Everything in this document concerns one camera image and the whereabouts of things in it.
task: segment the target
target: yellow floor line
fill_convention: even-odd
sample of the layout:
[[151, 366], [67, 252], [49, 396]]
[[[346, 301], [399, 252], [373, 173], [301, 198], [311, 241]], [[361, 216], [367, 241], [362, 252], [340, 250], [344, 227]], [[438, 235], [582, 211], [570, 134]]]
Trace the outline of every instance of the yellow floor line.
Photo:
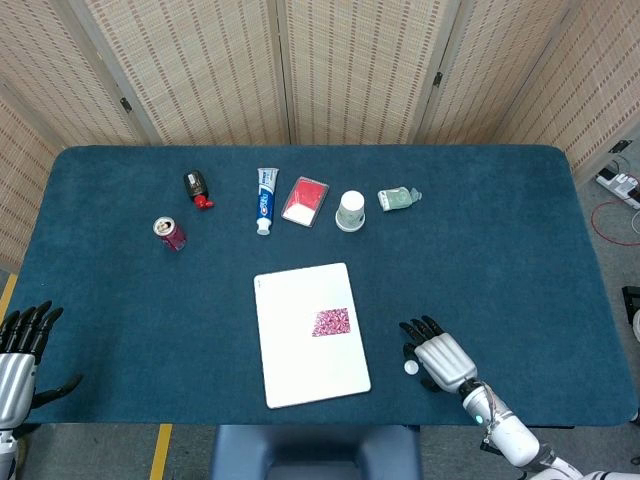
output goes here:
[[171, 429], [173, 425], [163, 423], [158, 429], [158, 440], [156, 440], [156, 452], [153, 455], [151, 464], [151, 474], [149, 480], [162, 480], [164, 476], [164, 466], [169, 453], [169, 440], [171, 440]]
[[4, 286], [4, 290], [2, 291], [2, 297], [0, 297], [0, 324], [4, 322], [4, 316], [7, 313], [7, 308], [9, 308], [9, 300], [11, 300], [13, 288], [16, 286], [17, 280], [18, 276], [15, 273], [9, 274], [7, 284]]

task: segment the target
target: woven screen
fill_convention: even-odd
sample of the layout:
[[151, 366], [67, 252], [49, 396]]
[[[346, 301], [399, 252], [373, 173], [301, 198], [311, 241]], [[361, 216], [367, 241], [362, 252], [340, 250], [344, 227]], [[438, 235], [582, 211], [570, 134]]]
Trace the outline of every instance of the woven screen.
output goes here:
[[286, 0], [298, 142], [412, 141], [418, 98], [433, 81], [427, 66], [440, 61], [432, 58], [436, 36], [448, 35], [440, 27], [454, 3]]
[[46, 0], [0, 0], [0, 63], [13, 88], [68, 145], [136, 138]]
[[165, 143], [284, 142], [266, 0], [87, 4]]
[[0, 99], [0, 268], [20, 269], [57, 153]]
[[640, 2], [588, 0], [505, 119], [497, 141], [546, 143], [579, 169], [640, 113]]
[[469, 0], [434, 89], [424, 143], [489, 142], [566, 13], [566, 0]]

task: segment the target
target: black bottle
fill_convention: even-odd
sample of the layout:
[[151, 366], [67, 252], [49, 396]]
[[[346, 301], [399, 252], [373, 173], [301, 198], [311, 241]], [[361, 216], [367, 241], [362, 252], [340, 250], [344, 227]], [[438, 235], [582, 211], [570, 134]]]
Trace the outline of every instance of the black bottle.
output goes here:
[[187, 194], [196, 204], [196, 207], [201, 210], [213, 207], [213, 202], [208, 199], [207, 184], [198, 170], [192, 170], [184, 175], [184, 186], [187, 188]]

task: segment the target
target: robotic arm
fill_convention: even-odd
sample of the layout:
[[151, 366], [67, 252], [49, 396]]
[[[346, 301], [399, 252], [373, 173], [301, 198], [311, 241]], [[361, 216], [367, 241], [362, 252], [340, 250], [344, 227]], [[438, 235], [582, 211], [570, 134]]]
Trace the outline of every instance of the robotic arm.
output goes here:
[[0, 327], [0, 480], [12, 478], [18, 442], [18, 428], [32, 408], [39, 408], [70, 393], [82, 380], [74, 375], [55, 390], [35, 393], [35, 378], [49, 332], [62, 308], [47, 311], [51, 301], [10, 313]]
[[423, 316], [422, 321], [413, 319], [411, 323], [400, 323], [415, 342], [405, 344], [405, 358], [408, 362], [417, 360], [427, 370], [433, 379], [423, 380], [427, 388], [462, 397], [463, 408], [485, 429], [485, 450], [499, 451], [511, 465], [533, 473], [531, 480], [640, 480], [640, 475], [611, 472], [583, 476], [557, 457], [549, 445], [541, 444], [493, 389], [478, 380], [473, 360], [435, 320]]

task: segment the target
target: red cable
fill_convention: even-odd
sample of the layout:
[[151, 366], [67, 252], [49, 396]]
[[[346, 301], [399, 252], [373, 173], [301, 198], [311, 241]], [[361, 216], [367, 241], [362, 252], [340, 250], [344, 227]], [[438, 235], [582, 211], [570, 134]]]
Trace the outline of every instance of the red cable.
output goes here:
[[[638, 181], [638, 179], [636, 177], [634, 177], [633, 175], [629, 175], [627, 174], [627, 176], [633, 178], [634, 180]], [[620, 202], [624, 202], [625, 200], [635, 200], [638, 201], [638, 199], [633, 198], [633, 197], [627, 197], [627, 198], [619, 198], [617, 200], [610, 200], [608, 202], [602, 202], [600, 205], [597, 205], [593, 211], [591, 212], [591, 227], [593, 228], [593, 231], [596, 232], [600, 237], [602, 237], [603, 239], [605, 239], [607, 242], [613, 243], [615, 245], [620, 245], [621, 247], [640, 247], [640, 242], [633, 242], [633, 243], [626, 243], [626, 242], [619, 242], [618, 240], [615, 240], [613, 238], [607, 237], [604, 233], [602, 233], [600, 230], [598, 230], [598, 227], [596, 226], [596, 222], [595, 222], [595, 216], [596, 216], [596, 212], [598, 210], [600, 210], [602, 207], [606, 206], [606, 205], [616, 205]]]

